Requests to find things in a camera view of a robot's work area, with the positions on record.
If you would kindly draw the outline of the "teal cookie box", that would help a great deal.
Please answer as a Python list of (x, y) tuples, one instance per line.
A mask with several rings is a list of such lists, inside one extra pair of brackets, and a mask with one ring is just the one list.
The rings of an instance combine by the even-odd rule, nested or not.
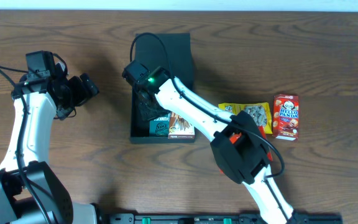
[(155, 118), (149, 122), (149, 135), (167, 137), (169, 133), (170, 113)]

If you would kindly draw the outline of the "brown Pocky snack box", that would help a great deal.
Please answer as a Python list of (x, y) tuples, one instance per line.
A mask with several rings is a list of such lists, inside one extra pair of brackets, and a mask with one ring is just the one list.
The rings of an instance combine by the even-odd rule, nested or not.
[(195, 128), (180, 115), (171, 112), (168, 126), (169, 139), (194, 139)]

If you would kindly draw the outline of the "black gift box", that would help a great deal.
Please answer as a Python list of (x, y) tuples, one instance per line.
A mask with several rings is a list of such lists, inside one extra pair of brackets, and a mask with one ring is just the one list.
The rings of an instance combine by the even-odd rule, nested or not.
[[(135, 43), (134, 59), (150, 71), (162, 66), (172, 66), (173, 74), (190, 90), (194, 84), (194, 68), (191, 55), (190, 34), (158, 34), (159, 39), (145, 35)], [(133, 144), (193, 143), (195, 137), (173, 138), (150, 134), (150, 122), (141, 118), (138, 97), (132, 92), (130, 142)]]

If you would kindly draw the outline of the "yellow Hacks candy bag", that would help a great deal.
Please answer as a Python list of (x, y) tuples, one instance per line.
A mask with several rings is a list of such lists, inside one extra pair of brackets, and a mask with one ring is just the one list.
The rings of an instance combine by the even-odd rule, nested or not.
[(245, 111), (251, 115), (257, 126), (263, 127), (265, 134), (273, 134), (272, 115), (267, 102), (248, 104), (220, 103), (218, 104), (218, 108), (232, 112), (233, 114), (239, 114), (241, 111)]

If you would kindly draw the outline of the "red Hello Panda box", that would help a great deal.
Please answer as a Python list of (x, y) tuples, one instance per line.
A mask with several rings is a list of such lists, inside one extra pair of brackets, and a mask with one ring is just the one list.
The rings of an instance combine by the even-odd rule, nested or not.
[(278, 94), (273, 101), (273, 136), (276, 139), (296, 141), (299, 137), (299, 97)]

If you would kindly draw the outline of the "red Hacks candy bag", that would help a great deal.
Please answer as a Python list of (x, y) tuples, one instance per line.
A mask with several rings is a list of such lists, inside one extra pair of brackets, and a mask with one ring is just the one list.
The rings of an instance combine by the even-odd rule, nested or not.
[(257, 127), (227, 126), (214, 133), (210, 142), (220, 170), (235, 182), (253, 182), (254, 177), (270, 164), (269, 145)]

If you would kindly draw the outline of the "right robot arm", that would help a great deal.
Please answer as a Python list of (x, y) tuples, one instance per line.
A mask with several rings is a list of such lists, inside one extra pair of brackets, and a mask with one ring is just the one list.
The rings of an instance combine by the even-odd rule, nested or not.
[(268, 157), (276, 148), (249, 114), (219, 109), (162, 67), (152, 72), (141, 68), (127, 80), (141, 100), (174, 112), (204, 134), (220, 170), (246, 187), (266, 223), (294, 223), (294, 209), (275, 183)]

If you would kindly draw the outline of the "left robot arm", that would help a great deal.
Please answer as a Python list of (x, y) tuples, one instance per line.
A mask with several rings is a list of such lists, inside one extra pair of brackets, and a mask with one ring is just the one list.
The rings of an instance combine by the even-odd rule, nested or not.
[(0, 223), (102, 223), (97, 206), (74, 202), (49, 165), (53, 121), (98, 92), (85, 73), (29, 73), (15, 84), (15, 120), (0, 163)]

